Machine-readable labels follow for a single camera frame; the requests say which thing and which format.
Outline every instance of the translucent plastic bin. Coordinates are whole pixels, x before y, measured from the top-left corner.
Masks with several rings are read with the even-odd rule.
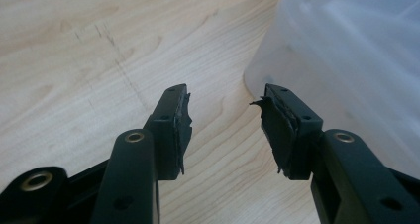
[[[245,82],[294,91],[420,178],[420,0],[280,0]]]

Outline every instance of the white plastic box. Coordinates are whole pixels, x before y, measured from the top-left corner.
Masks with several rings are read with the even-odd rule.
[[[280,0],[245,82],[288,87],[420,178],[420,0]]]

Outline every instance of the light wood tabletop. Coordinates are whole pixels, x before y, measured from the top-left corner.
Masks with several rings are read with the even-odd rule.
[[[162,223],[319,223],[309,181],[277,174],[243,75],[278,0],[0,0],[0,189],[73,176],[186,83],[185,175],[160,183]]]

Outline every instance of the plastic container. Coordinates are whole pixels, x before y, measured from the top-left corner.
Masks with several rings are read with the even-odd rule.
[[[420,0],[280,0],[245,71],[290,88],[325,122],[420,178]]]

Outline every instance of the wooden surface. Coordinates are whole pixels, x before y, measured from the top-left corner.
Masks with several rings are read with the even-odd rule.
[[[186,175],[160,183],[162,223],[318,223],[289,181],[243,72],[277,0],[0,0],[0,188],[36,167],[72,176],[187,83]]]

